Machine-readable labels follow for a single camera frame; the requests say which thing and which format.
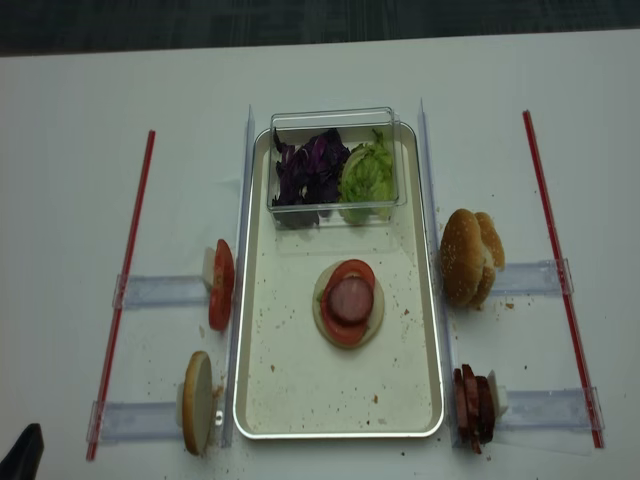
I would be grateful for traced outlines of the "green lettuce head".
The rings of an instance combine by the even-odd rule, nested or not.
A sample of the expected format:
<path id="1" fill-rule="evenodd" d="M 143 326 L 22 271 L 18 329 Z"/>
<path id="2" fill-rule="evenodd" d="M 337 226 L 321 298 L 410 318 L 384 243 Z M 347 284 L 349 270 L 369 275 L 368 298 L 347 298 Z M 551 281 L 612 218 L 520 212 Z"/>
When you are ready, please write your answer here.
<path id="1" fill-rule="evenodd" d="M 391 202 L 395 199 L 393 156 L 383 132 L 373 129 L 374 141 L 353 149 L 339 181 L 341 203 Z"/>

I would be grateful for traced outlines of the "tomato slice on bun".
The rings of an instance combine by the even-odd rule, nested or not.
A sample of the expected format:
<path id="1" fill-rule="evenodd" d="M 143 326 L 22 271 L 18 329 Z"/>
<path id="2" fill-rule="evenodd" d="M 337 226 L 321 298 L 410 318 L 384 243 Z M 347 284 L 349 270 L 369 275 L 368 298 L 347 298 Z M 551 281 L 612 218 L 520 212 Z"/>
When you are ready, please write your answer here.
<path id="1" fill-rule="evenodd" d="M 353 276 L 364 279 L 375 291 L 376 279 L 373 270 L 364 261 L 351 259 L 337 265 L 320 297 L 321 318 L 329 337 L 337 343 L 349 347 L 358 344 L 363 339 L 369 318 L 363 323 L 352 326 L 339 323 L 329 310 L 328 297 L 334 285 L 347 277 Z"/>

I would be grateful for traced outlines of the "upright tomato slices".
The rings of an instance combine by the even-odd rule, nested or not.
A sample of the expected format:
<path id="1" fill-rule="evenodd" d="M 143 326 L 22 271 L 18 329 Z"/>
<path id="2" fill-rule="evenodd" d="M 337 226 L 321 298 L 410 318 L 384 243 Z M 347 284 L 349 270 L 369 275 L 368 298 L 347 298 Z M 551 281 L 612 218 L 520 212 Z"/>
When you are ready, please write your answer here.
<path id="1" fill-rule="evenodd" d="M 233 255 L 228 243 L 219 239 L 215 250 L 209 299 L 209 326 L 213 330 L 224 331 L 229 323 L 234 285 Z"/>

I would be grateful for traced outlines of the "white block behind tomato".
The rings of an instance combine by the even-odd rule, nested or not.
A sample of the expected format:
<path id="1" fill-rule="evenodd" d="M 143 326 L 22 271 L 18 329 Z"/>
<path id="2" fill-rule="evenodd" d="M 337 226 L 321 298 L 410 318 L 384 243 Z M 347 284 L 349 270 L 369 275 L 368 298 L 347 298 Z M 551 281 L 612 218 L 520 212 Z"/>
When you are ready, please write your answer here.
<path id="1" fill-rule="evenodd" d="M 208 292 L 212 290 L 214 283 L 215 254 L 216 251 L 213 248 L 207 247 L 205 249 L 201 278 Z"/>

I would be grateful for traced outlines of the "upright meat slices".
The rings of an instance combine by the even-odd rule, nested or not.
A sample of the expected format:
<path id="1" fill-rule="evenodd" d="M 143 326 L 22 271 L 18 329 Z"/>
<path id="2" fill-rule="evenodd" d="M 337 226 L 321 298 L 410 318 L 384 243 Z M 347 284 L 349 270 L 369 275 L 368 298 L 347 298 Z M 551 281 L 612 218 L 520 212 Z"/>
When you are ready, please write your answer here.
<path id="1" fill-rule="evenodd" d="M 493 440 L 498 418 L 497 395 L 489 379 L 475 375 L 468 364 L 454 370 L 453 387 L 460 442 L 480 455 L 481 446 Z"/>

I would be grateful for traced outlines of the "white block behind meat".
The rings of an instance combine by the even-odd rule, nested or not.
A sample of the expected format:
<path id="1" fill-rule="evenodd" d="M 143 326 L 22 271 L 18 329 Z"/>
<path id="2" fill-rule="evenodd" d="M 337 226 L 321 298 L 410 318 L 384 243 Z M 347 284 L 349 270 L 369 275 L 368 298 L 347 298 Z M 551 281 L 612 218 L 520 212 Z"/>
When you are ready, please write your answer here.
<path id="1" fill-rule="evenodd" d="M 494 370 L 491 370 L 487 375 L 487 382 L 492 396 L 495 417 L 500 418 L 508 410 L 506 387 L 498 383 Z"/>

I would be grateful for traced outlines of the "purple cabbage pile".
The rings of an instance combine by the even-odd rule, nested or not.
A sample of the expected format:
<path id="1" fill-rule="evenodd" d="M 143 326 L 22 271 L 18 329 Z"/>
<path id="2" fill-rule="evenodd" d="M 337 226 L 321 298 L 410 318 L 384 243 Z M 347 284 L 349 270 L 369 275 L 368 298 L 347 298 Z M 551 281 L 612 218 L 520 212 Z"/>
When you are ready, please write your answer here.
<path id="1" fill-rule="evenodd" d="M 279 194 L 271 200 L 272 207 L 308 207 L 339 201 L 339 181 L 350 150 L 336 128 L 311 137 L 299 148 L 281 141 L 277 131 L 273 140 L 281 159 L 275 166 Z"/>

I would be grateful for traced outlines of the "ham slice on bun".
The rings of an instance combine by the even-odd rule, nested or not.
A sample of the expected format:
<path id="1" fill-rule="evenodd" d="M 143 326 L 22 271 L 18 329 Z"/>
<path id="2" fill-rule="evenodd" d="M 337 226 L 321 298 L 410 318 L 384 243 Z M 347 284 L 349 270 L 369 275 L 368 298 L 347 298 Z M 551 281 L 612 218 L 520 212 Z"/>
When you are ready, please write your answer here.
<path id="1" fill-rule="evenodd" d="M 328 297 L 331 314 L 341 324 L 365 322 L 373 309 L 374 290 L 360 277 L 347 277 L 334 285 Z"/>

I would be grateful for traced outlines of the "clear plastic container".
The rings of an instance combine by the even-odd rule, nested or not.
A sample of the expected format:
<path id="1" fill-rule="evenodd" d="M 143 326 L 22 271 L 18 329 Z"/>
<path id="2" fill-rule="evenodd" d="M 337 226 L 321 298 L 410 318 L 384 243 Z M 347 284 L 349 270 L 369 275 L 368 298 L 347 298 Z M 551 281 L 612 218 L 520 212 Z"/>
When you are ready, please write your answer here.
<path id="1" fill-rule="evenodd" d="M 266 207 L 276 225 L 390 221 L 406 201 L 400 140 L 389 107 L 273 115 Z"/>

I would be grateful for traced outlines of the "bottom bun on tray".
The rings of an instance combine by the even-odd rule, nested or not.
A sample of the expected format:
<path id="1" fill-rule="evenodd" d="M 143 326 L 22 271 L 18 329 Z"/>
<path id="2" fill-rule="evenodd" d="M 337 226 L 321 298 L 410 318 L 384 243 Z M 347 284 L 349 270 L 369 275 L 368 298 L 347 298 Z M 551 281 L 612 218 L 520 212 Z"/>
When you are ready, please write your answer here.
<path id="1" fill-rule="evenodd" d="M 379 281 L 377 280 L 376 276 L 376 286 L 375 286 L 375 300 L 374 300 L 374 306 L 373 306 L 373 310 L 371 313 L 371 316 L 369 317 L 368 320 L 368 325 L 367 325 L 367 330 L 364 334 L 363 339 L 356 345 L 354 346 L 344 346 L 341 345 L 339 343 L 337 343 L 336 341 L 332 340 L 324 325 L 323 325 L 323 321 L 321 318 L 321 312 L 320 312 L 320 297 L 322 296 L 322 293 L 324 291 L 324 288 L 328 282 L 328 279 L 331 275 L 331 273 L 333 272 L 333 270 L 337 267 L 337 265 L 339 263 L 342 262 L 336 262 L 332 265 L 330 265 L 329 267 L 327 267 L 318 277 L 315 286 L 314 286 L 314 293 L 313 293 L 313 299 L 312 299 L 312 313 L 313 313 L 313 318 L 316 324 L 317 329 L 319 330 L 319 332 L 321 333 L 321 335 L 329 342 L 331 342 L 332 344 L 334 344 L 335 346 L 338 346 L 340 348 L 344 348 L 344 349 L 354 349 L 354 348 L 358 348 L 363 346 L 364 344 L 366 344 L 369 340 L 371 340 L 375 334 L 377 333 L 377 331 L 379 330 L 380 326 L 382 325 L 382 322 L 384 320 L 384 311 L 385 311 L 385 299 L 384 299 L 384 292 L 383 289 L 379 283 Z"/>

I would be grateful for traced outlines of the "sesame bun front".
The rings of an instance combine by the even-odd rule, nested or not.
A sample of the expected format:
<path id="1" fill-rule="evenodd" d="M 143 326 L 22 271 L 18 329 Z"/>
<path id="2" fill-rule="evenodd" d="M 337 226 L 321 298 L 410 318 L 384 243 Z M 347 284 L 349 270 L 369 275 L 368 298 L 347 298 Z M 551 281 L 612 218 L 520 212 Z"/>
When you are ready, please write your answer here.
<path id="1" fill-rule="evenodd" d="M 444 291 L 454 306 L 465 306 L 476 295 L 485 265 L 481 229 L 475 215 L 456 210 L 449 218 L 440 244 Z"/>

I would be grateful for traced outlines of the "sesame bun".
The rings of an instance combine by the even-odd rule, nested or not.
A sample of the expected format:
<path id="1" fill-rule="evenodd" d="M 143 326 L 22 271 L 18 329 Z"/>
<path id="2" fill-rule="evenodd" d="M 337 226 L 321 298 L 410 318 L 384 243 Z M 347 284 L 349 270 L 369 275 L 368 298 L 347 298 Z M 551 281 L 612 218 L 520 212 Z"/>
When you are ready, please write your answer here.
<path id="1" fill-rule="evenodd" d="M 485 265 L 481 229 L 475 215 L 456 210 L 449 218 L 440 244 L 444 291 L 454 306 L 465 306 L 476 295 Z"/>
<path id="2" fill-rule="evenodd" d="M 485 249 L 485 263 L 482 277 L 470 305 L 480 308 L 491 292 L 496 272 L 503 271 L 505 268 L 505 253 L 491 217 L 485 212 L 477 212 L 475 218 L 480 227 L 481 240 Z"/>

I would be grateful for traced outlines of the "white metal tray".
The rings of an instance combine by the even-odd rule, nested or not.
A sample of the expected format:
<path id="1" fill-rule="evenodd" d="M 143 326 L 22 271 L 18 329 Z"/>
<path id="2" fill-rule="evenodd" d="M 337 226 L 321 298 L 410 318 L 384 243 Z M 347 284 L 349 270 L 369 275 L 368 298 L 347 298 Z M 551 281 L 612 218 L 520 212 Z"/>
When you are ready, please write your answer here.
<path id="1" fill-rule="evenodd" d="M 285 230 L 267 207 L 269 136 L 254 143 L 233 415 L 251 439 L 427 437 L 444 418 L 432 268 L 413 129 L 396 146 L 407 200 L 388 222 L 355 227 L 340 215 Z M 349 259 L 382 288 L 379 329 L 344 349 L 318 329 L 319 278 Z"/>

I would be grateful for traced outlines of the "sesame bun rear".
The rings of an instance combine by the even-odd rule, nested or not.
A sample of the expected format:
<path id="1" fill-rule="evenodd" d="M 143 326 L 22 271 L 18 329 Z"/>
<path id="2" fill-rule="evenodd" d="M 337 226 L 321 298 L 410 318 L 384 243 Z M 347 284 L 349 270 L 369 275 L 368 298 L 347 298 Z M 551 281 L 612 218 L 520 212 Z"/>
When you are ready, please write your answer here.
<path id="1" fill-rule="evenodd" d="M 485 263 L 482 277 L 470 305 L 480 308 L 491 292 L 496 272 L 503 271 L 505 268 L 505 253 L 491 217 L 485 212 L 477 212 L 475 218 L 480 227 L 481 240 L 485 249 Z"/>

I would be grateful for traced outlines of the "upper left clear holder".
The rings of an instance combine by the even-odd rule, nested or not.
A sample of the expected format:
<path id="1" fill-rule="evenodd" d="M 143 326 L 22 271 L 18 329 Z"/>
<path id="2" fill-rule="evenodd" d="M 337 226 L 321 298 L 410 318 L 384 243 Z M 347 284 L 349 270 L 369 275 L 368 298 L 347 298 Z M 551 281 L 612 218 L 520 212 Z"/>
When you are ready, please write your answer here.
<path id="1" fill-rule="evenodd" d="M 119 275 L 112 306 L 115 309 L 200 306 L 209 301 L 209 292 L 197 275 Z"/>

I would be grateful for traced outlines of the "clear holder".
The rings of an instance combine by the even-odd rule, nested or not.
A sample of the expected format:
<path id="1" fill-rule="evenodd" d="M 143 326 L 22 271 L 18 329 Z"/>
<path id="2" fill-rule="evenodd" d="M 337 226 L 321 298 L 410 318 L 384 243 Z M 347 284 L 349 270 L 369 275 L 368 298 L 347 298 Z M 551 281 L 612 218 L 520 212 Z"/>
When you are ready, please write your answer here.
<path id="1" fill-rule="evenodd" d="M 209 292 L 197 275 L 119 275 L 112 306 L 115 309 L 200 306 L 209 301 Z"/>
<path id="2" fill-rule="evenodd" d="M 86 440 L 90 444 L 183 438 L 178 403 L 94 402 Z"/>
<path id="3" fill-rule="evenodd" d="M 574 292 L 567 259 L 510 263 L 496 273 L 491 296 L 562 296 Z"/>
<path id="4" fill-rule="evenodd" d="M 498 407 L 498 430 L 601 432 L 605 427 L 595 387 L 515 391 L 499 386 Z"/>

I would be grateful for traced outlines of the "left red strip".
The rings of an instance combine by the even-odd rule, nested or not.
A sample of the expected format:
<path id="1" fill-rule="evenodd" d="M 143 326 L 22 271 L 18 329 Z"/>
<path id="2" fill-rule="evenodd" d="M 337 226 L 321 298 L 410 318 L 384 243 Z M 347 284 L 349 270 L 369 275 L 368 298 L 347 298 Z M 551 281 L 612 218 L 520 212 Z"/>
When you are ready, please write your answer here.
<path id="1" fill-rule="evenodd" d="M 154 150 L 154 143 L 156 138 L 156 132 L 150 130 L 148 132 L 146 147 L 144 152 L 144 159 L 141 167 L 140 178 L 134 203 L 134 209 L 130 222 L 130 228 L 127 238 L 127 244 L 125 249 L 125 255 L 121 267 L 119 276 L 116 279 L 115 284 L 115 304 L 112 307 L 112 319 L 109 331 L 109 339 L 106 346 L 105 358 L 103 362 L 103 369 L 100 379 L 100 385 L 96 400 L 96 405 L 93 407 L 90 430 L 88 436 L 88 447 L 86 452 L 86 461 L 93 462 L 96 457 L 98 449 L 99 434 L 102 425 L 103 411 L 107 399 L 113 358 L 115 354 L 115 347 L 117 343 L 119 327 L 122 316 L 122 298 L 126 290 L 126 285 L 129 280 L 130 269 L 133 261 L 133 255 L 135 250 L 136 236 L 139 227 L 141 212 L 143 208 L 144 195 L 146 185 L 148 181 L 149 171 L 151 167 L 151 161 Z"/>

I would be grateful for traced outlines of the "red strip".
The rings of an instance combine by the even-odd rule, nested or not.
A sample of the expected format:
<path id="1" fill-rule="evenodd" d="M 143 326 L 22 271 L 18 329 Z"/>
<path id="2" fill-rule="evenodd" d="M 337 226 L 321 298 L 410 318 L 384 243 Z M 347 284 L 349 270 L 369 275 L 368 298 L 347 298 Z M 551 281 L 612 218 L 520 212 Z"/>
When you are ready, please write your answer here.
<path id="1" fill-rule="evenodd" d="M 106 346 L 105 358 L 103 362 L 103 369 L 100 379 L 100 385 L 96 400 L 96 405 L 93 407 L 90 430 L 88 436 L 88 447 L 86 452 L 86 461 L 93 462 L 96 457 L 98 449 L 99 434 L 102 425 L 103 411 L 107 399 L 113 358 L 115 354 L 115 347 L 117 343 L 119 327 L 122 316 L 122 298 L 126 290 L 126 285 L 129 280 L 130 269 L 133 261 L 133 255 L 135 250 L 136 236 L 139 227 L 141 212 L 143 208 L 144 195 L 146 185 L 148 181 L 149 171 L 151 167 L 151 161 L 154 150 L 154 143 L 156 138 L 156 132 L 150 130 L 148 132 L 146 147 L 144 152 L 144 159 L 141 167 L 140 178 L 134 203 L 134 209 L 130 222 L 130 228 L 127 238 L 127 244 L 125 249 L 125 255 L 121 267 L 119 276 L 116 279 L 115 284 L 115 304 L 112 307 L 112 319 L 109 331 L 109 339 Z"/>
<path id="2" fill-rule="evenodd" d="M 565 308 L 565 314 L 571 336 L 571 342 L 574 350 L 576 366 L 581 382 L 581 387 L 585 393 L 585 406 L 591 426 L 591 436 L 594 447 L 596 449 L 605 448 L 605 439 L 602 431 L 602 421 L 600 420 L 600 408 L 595 402 L 595 393 L 592 390 L 592 382 L 589 375 L 588 364 L 584 353 L 582 339 L 579 330 L 579 323 L 576 316 L 575 306 L 573 302 L 573 290 L 570 288 L 571 280 L 569 268 L 565 266 L 565 258 L 563 256 L 560 240 L 558 237 L 555 218 L 553 214 L 551 198 L 548 193 L 547 182 L 545 178 L 544 168 L 540 156 L 539 146 L 537 143 L 535 128 L 531 112 L 524 110 L 522 118 L 526 131 L 527 141 L 532 158 L 533 168 L 539 189 L 542 208 L 547 225 L 547 231 L 551 248 L 556 265 L 557 276 L 561 285 L 562 299 Z"/>

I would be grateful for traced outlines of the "upright bun half left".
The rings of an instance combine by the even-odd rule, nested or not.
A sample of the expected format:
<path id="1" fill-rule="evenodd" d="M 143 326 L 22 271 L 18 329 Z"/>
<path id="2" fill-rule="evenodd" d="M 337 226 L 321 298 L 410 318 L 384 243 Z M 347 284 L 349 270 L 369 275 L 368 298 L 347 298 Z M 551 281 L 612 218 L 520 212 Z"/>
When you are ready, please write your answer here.
<path id="1" fill-rule="evenodd" d="M 192 455 L 202 455 L 206 450 L 212 409 L 211 361 L 205 351 L 196 351 L 186 369 L 182 396 L 183 437 Z"/>

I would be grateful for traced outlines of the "upper right clear holder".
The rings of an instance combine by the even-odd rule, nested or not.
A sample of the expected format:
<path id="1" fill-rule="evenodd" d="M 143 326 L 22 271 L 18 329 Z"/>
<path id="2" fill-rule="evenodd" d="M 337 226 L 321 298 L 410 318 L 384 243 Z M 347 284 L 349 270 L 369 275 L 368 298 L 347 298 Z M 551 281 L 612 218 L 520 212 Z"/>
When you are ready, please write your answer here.
<path id="1" fill-rule="evenodd" d="M 562 296 L 574 292 L 567 259 L 510 263 L 496 273 L 491 296 Z"/>

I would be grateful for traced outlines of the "right red strip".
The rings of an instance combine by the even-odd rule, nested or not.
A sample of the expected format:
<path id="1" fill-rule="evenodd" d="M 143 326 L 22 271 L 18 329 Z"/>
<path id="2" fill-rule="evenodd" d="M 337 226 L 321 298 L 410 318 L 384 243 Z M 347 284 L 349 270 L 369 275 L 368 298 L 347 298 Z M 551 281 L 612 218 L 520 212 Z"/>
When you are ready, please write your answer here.
<path id="1" fill-rule="evenodd" d="M 595 402 L 595 393 L 592 390 L 592 382 L 589 375 L 588 364 L 584 353 L 582 339 L 579 330 L 579 323 L 576 316 L 575 306 L 573 302 L 573 290 L 570 288 L 571 280 L 569 268 L 565 266 L 565 258 L 563 256 L 560 240 L 558 237 L 555 218 L 553 214 L 551 198 L 548 193 L 547 182 L 545 178 L 544 168 L 540 156 L 539 146 L 537 143 L 535 128 L 531 112 L 524 110 L 522 118 L 526 131 L 527 141 L 532 158 L 533 168 L 539 189 L 542 208 L 547 225 L 547 231 L 551 248 L 556 265 L 557 276 L 561 285 L 562 299 L 565 308 L 565 314 L 571 336 L 571 342 L 574 350 L 576 366 L 581 382 L 581 387 L 585 393 L 585 406 L 591 426 L 591 436 L 594 447 L 596 449 L 605 448 L 605 439 L 602 431 L 602 421 L 600 420 L 600 408 Z"/>

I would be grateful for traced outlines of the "lower left clear holder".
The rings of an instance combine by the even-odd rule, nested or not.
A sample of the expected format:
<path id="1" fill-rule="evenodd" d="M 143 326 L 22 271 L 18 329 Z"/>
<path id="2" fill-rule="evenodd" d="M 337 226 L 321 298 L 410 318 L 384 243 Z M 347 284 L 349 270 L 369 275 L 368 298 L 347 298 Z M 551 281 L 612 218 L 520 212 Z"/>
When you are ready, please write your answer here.
<path id="1" fill-rule="evenodd" d="M 183 438 L 178 403 L 94 402 L 86 440 L 90 444 Z"/>

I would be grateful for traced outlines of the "lower right clear holder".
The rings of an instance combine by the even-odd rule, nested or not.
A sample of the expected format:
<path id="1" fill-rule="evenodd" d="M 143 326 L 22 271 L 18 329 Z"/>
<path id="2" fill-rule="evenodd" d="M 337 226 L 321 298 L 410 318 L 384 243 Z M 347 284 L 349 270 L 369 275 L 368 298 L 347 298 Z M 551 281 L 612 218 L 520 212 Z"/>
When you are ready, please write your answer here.
<path id="1" fill-rule="evenodd" d="M 515 391 L 499 386 L 498 407 L 498 430 L 601 432 L 605 427 L 595 387 Z"/>

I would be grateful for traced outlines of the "black object bottom left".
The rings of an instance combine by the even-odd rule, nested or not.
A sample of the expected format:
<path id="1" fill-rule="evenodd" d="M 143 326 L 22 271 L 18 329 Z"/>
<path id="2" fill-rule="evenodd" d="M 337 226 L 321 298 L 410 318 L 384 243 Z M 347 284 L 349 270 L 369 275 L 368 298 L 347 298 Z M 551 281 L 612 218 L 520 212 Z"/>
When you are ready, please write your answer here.
<path id="1" fill-rule="evenodd" d="M 44 452 L 39 423 L 29 424 L 0 464 L 1 480 L 34 480 Z"/>

